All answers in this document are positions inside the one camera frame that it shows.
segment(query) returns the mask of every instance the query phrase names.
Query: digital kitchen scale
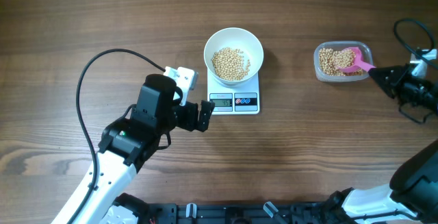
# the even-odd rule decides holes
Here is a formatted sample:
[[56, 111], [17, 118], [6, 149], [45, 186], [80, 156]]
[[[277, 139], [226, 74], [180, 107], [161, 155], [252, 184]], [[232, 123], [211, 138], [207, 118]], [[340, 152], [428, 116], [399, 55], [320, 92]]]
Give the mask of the digital kitchen scale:
[[215, 103], [213, 115], [258, 114], [260, 112], [259, 74], [230, 87], [207, 71], [208, 100]]

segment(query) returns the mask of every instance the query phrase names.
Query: tabletop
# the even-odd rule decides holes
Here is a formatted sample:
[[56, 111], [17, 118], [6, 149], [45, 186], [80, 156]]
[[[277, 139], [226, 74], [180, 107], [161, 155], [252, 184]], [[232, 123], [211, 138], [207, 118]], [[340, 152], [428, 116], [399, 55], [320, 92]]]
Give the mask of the tabletop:
[[[375, 65], [403, 65], [410, 55], [394, 22], [414, 17], [437, 35], [437, 8], [437, 0], [0, 0], [0, 223], [49, 223], [89, 167], [75, 91], [90, 58], [126, 48], [194, 69], [189, 100], [200, 103], [205, 43], [226, 27], [247, 29], [263, 45], [261, 112], [213, 116], [204, 133], [174, 129], [172, 146], [125, 192], [148, 203], [263, 203], [386, 184], [438, 137], [437, 119], [404, 118], [370, 78], [318, 81], [313, 52], [322, 42], [358, 40]], [[416, 31], [404, 36], [427, 46]], [[159, 72], [123, 53], [90, 67], [81, 107], [95, 147], [151, 73]]]

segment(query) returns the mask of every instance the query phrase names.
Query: plastic container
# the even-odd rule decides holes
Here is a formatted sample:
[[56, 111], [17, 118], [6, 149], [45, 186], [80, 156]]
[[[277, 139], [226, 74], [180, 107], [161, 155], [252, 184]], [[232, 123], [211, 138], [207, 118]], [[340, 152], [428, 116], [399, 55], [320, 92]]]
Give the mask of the plastic container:
[[[251, 62], [249, 73], [243, 79], [229, 81], [216, 75], [216, 71], [214, 70], [213, 62], [211, 60], [213, 59], [215, 52], [225, 47], [240, 49], [243, 51], [242, 55], [244, 56], [245, 62], [244, 68], [246, 67], [247, 59], [249, 59]], [[216, 80], [225, 84], [226, 86], [235, 86], [248, 81], [260, 70], [261, 64], [263, 63], [263, 47], [261, 46], [259, 39], [245, 29], [221, 29], [219, 32], [216, 32], [213, 36], [211, 36], [207, 41], [207, 44], [204, 48], [204, 62], [208, 71], [210, 71]]]
[[341, 51], [342, 49], [348, 47], [360, 48], [363, 54], [363, 61], [373, 64], [371, 50], [367, 45], [363, 44], [362, 42], [357, 42], [357, 41], [324, 42], [315, 49], [315, 53], [313, 54], [313, 63], [315, 64], [316, 78], [318, 78], [318, 80], [323, 82], [351, 82], [351, 81], [363, 80], [369, 77], [368, 73], [365, 71], [363, 75], [358, 75], [358, 76], [330, 76], [322, 71], [320, 66], [320, 57], [319, 57], [320, 49], [326, 48], [326, 49], [333, 49], [335, 51]]

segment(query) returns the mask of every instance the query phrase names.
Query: wooden table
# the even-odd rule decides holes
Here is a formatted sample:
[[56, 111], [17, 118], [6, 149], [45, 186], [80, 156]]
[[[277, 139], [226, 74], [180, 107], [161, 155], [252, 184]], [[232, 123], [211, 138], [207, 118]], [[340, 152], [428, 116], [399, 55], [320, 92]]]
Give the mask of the wooden table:
[[[412, 123], [371, 79], [319, 82], [313, 51], [358, 40], [377, 66], [405, 64], [409, 53], [392, 34], [402, 17], [438, 36], [437, 0], [0, 0], [0, 223], [50, 222], [90, 165], [75, 90], [92, 56], [126, 48], [199, 71], [190, 100], [200, 102], [203, 48], [225, 27], [249, 30], [265, 49], [261, 113], [214, 116], [205, 133], [173, 130], [171, 148], [127, 193], [149, 203], [317, 201], [387, 183], [438, 137], [437, 120]], [[426, 42], [406, 31], [415, 46]], [[81, 106], [95, 147], [151, 73], [121, 53], [92, 65]]]

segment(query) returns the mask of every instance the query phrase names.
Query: bowl of beans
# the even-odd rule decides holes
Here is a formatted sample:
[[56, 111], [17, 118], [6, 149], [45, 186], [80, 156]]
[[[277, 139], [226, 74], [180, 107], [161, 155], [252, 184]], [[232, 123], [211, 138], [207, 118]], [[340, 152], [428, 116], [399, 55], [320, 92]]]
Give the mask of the bowl of beans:
[[233, 86], [246, 82], [259, 71], [263, 47], [259, 39], [245, 29], [221, 29], [207, 41], [204, 61], [216, 80]]
[[369, 77], [368, 73], [359, 69], [353, 73], [343, 73], [338, 68], [348, 67], [355, 58], [355, 53], [348, 49], [358, 47], [363, 61], [373, 64], [370, 48], [357, 41], [324, 42], [318, 46], [313, 54], [316, 78], [323, 82], [351, 82]]

